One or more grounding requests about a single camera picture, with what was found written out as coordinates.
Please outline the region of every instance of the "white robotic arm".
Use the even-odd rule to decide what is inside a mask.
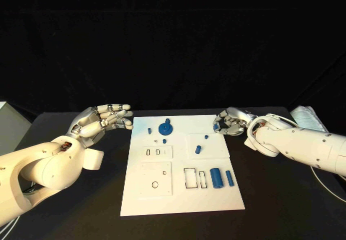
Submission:
[[[221,128],[222,119],[229,128]],[[294,127],[283,119],[274,114],[255,116],[229,107],[213,121],[213,130],[236,136],[247,128],[245,145],[251,149],[270,157],[283,153],[287,158],[346,176],[346,136]]]
[[[131,121],[124,118],[133,115],[130,108],[121,104],[89,107],[75,117],[66,135],[0,156],[0,226],[72,185],[82,168],[99,169],[104,152],[88,147],[107,130],[133,129]],[[19,174],[42,188],[23,193]]]

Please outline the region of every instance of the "white board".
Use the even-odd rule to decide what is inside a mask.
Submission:
[[[159,125],[167,118],[173,132],[163,136]],[[213,132],[213,120],[215,115],[134,117],[120,216],[245,209],[226,142],[223,135]],[[189,168],[195,168],[198,188],[186,188]],[[212,168],[219,168],[222,188],[213,188]]]

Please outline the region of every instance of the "table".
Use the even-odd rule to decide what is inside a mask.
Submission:
[[[242,109],[293,119],[284,107]],[[134,115],[208,115],[222,110],[149,110]],[[39,115],[17,150],[63,135],[76,115]],[[345,239],[346,203],[323,188],[309,166],[251,150],[245,134],[225,136],[245,210],[120,217],[130,139],[130,130],[107,132],[91,147],[104,151],[101,169],[84,169],[74,185],[22,215],[9,239]],[[317,174],[346,199],[333,174],[319,169]]]

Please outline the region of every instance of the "circular hole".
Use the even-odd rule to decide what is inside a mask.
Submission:
[[[151,187],[153,187],[154,189],[159,187],[159,182],[157,182],[157,181],[154,181],[154,182],[151,183]]]

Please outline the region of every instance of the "blue cylinder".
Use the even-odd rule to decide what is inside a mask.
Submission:
[[[195,151],[196,154],[200,154],[200,149],[202,149],[202,147],[198,145],[196,146],[196,151]]]
[[[160,133],[161,135],[164,135],[164,136],[170,135],[172,132],[173,132],[173,126],[172,126],[170,123],[172,123],[172,121],[170,121],[170,119],[167,118],[166,121],[164,121],[164,123],[160,124],[160,126],[159,126],[159,133]]]
[[[223,182],[222,182],[221,170],[218,168],[210,169],[210,180],[212,180],[213,188],[221,189],[223,187]]]
[[[225,171],[225,175],[226,175],[226,179],[228,179],[229,187],[232,187],[232,186],[235,185],[235,183],[234,183],[234,179],[232,179],[231,171]]]

